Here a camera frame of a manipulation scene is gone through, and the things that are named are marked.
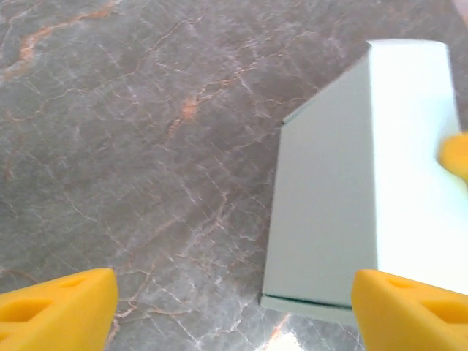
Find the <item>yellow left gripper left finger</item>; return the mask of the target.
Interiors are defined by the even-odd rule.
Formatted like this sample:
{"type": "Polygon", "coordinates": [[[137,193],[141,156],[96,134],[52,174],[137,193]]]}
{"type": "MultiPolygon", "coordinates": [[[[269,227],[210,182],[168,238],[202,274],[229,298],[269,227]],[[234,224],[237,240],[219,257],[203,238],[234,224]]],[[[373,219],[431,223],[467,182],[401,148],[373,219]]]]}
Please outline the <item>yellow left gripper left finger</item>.
{"type": "Polygon", "coordinates": [[[111,268],[0,294],[0,351],[104,351],[118,304],[111,268]]]}

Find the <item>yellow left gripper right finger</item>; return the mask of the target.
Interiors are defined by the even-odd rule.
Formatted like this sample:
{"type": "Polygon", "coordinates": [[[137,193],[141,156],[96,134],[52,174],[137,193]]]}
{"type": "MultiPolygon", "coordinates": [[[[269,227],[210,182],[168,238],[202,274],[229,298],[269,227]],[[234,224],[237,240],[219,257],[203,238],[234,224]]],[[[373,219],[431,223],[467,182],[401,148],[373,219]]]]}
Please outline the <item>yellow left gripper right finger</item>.
{"type": "Polygon", "coordinates": [[[354,315],[366,351],[468,351],[468,295],[363,269],[354,315]]]}

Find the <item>mint green paper box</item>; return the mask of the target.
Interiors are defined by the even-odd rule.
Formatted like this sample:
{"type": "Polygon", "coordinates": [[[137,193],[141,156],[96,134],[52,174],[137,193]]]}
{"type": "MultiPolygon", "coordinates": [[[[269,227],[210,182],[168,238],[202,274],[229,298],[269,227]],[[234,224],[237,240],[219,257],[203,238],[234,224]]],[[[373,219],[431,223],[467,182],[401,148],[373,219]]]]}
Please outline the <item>mint green paper box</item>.
{"type": "Polygon", "coordinates": [[[468,295],[468,184],[438,160],[460,130],[447,45],[371,41],[283,121],[260,305],[352,325],[360,269],[468,295]]]}

